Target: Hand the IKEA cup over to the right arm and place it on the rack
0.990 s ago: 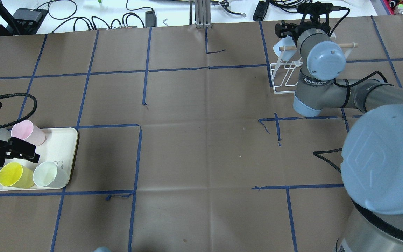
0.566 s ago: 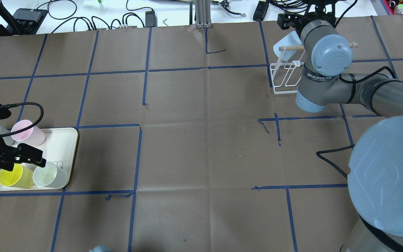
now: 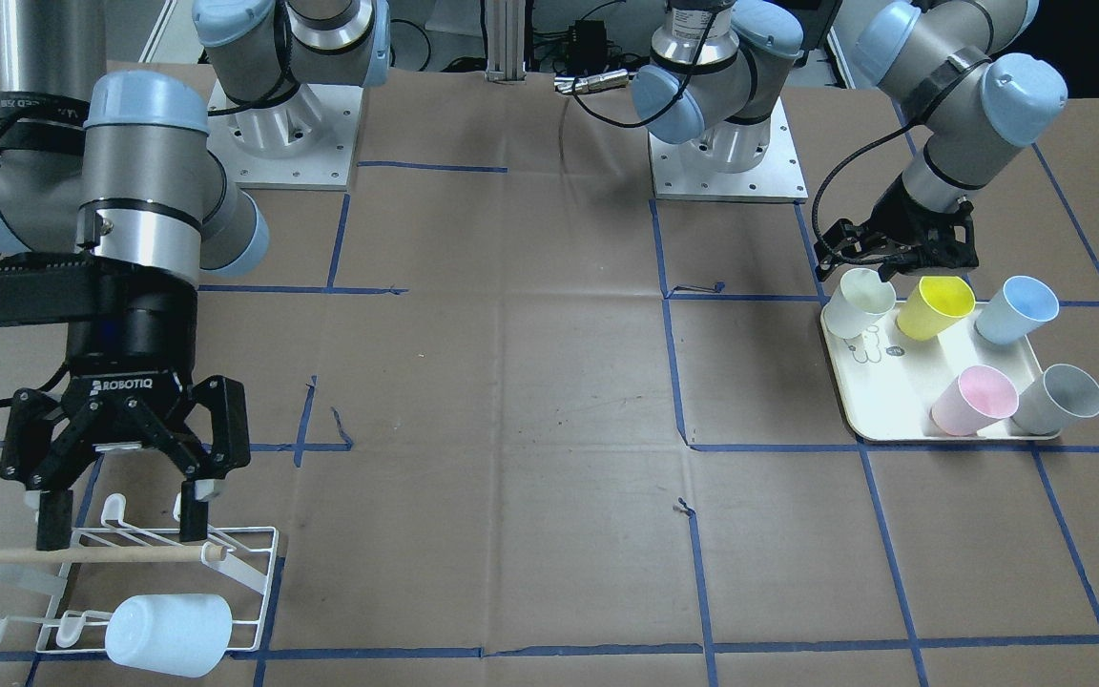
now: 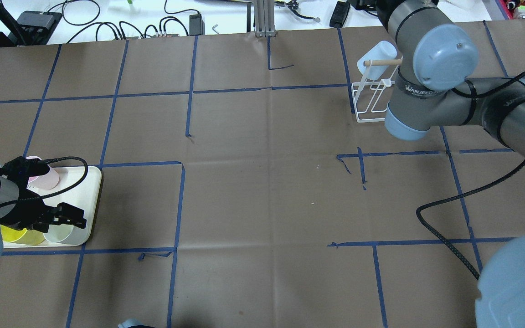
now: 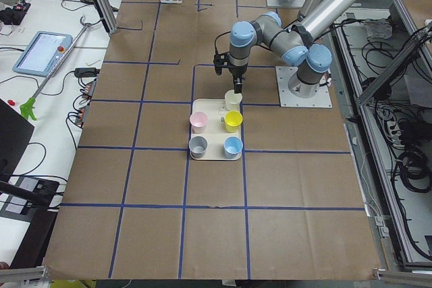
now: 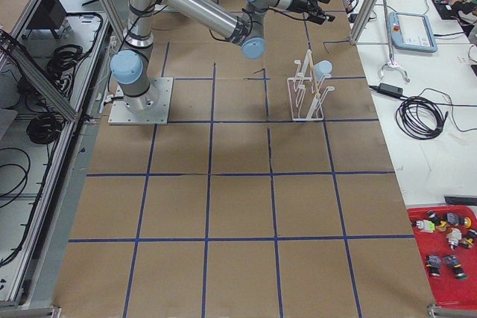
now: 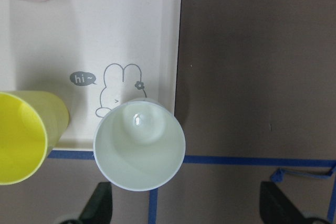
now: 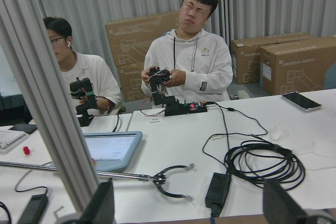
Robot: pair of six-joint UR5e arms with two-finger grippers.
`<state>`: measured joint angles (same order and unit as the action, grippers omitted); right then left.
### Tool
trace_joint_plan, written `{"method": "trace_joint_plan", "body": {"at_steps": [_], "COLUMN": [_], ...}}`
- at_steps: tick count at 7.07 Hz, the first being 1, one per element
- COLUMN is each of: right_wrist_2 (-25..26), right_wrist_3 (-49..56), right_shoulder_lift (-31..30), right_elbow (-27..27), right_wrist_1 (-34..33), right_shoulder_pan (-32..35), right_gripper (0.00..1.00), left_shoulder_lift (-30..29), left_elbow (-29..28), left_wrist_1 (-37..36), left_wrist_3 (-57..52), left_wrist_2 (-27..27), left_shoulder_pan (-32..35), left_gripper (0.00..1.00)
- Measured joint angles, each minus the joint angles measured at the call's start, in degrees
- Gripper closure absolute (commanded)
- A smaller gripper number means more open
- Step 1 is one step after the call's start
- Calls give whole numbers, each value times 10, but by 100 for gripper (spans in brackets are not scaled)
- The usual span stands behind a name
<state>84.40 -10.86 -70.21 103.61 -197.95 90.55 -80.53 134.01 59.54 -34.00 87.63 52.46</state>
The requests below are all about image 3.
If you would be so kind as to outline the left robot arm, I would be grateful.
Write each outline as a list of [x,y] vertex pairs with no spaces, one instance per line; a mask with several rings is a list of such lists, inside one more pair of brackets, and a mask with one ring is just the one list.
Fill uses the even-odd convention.
[[[650,65],[633,76],[636,125],[674,145],[768,135],[803,29],[768,1],[669,1]],[[1046,60],[1011,52],[1034,1],[893,1],[861,31],[850,64],[930,132],[869,218],[815,231],[820,280],[842,265],[895,275],[976,269],[973,200],[1059,117],[1068,87]]]

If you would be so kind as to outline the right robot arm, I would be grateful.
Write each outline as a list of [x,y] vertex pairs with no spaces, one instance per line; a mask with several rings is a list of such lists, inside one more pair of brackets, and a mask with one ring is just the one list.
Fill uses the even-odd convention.
[[328,129],[314,84],[387,78],[384,1],[197,1],[193,22],[221,109],[164,73],[109,73],[99,1],[0,1],[0,326],[67,329],[62,368],[0,399],[0,477],[35,497],[41,552],[70,546],[73,484],[106,448],[166,455],[180,540],[208,536],[249,430],[241,383],[195,383],[197,286],[269,248],[211,122],[288,154]]

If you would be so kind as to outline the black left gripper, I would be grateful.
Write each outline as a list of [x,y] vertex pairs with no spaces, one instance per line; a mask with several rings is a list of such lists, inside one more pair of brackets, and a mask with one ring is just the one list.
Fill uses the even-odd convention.
[[868,266],[881,282],[895,275],[961,275],[980,265],[974,248],[973,203],[932,212],[895,181],[863,223],[840,219],[815,240],[815,278],[826,282],[842,265]]

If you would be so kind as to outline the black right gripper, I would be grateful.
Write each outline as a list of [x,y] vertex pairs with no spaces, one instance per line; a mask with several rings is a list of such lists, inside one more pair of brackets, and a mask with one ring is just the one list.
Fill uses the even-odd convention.
[[70,379],[58,397],[19,388],[11,402],[0,477],[30,489],[35,550],[73,540],[73,486],[100,448],[157,448],[184,475],[180,543],[208,538],[209,506],[227,472],[249,464],[241,383],[193,380],[197,292],[176,277],[104,277],[111,312],[67,326]]

